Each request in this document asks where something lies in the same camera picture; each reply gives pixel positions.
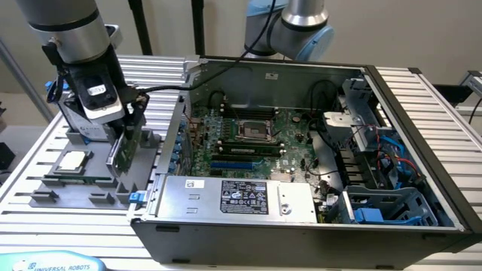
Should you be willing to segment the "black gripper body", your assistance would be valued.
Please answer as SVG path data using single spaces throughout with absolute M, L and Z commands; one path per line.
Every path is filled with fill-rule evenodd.
M 118 61 L 106 55 L 99 59 L 67 65 L 72 96 L 80 99 L 91 122 L 107 124 L 126 115 L 119 90 L 126 87 Z

